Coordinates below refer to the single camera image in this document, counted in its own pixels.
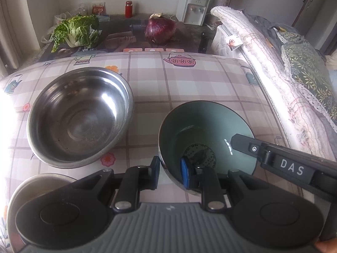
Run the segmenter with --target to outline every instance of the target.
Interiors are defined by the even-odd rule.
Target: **green bowl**
[[[192,158],[196,165],[214,168],[217,173],[239,169],[253,174],[256,158],[230,146],[232,136],[237,133],[254,138],[245,120],[228,107],[210,101],[184,103],[173,109],[161,124],[158,139],[161,163],[168,176],[180,184],[183,155]]]

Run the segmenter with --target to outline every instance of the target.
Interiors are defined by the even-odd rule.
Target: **lettuce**
[[[55,52],[59,45],[66,42],[69,47],[85,46],[92,48],[98,41],[99,21],[95,15],[76,16],[62,21],[55,29],[52,36]]]

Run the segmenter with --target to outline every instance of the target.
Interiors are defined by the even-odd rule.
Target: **red thermos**
[[[132,1],[126,1],[125,5],[125,18],[132,17]]]

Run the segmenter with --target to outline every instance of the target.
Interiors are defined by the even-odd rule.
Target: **gray ribbed panel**
[[[27,246],[22,253],[57,251]],[[117,215],[96,240],[62,253],[318,253],[313,247],[280,251],[261,248],[242,237],[226,217],[203,211],[198,203],[142,203]]]

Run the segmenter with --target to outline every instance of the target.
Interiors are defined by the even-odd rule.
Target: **bowl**
[[[180,158],[185,155],[196,165],[227,174],[239,169],[252,174],[256,158],[231,148],[235,134],[254,138],[248,124],[228,107],[210,101],[192,101],[179,105],[164,119],[159,130],[159,157],[168,176],[182,185]]]
[[[14,253],[19,252],[25,245],[15,226],[15,216],[20,207],[43,194],[74,181],[76,179],[65,175],[43,173],[30,177],[15,189],[7,209],[7,233]]]
[[[101,67],[76,69],[37,97],[27,120],[28,143],[48,165],[82,167],[117,144],[133,108],[131,88],[121,75]]]

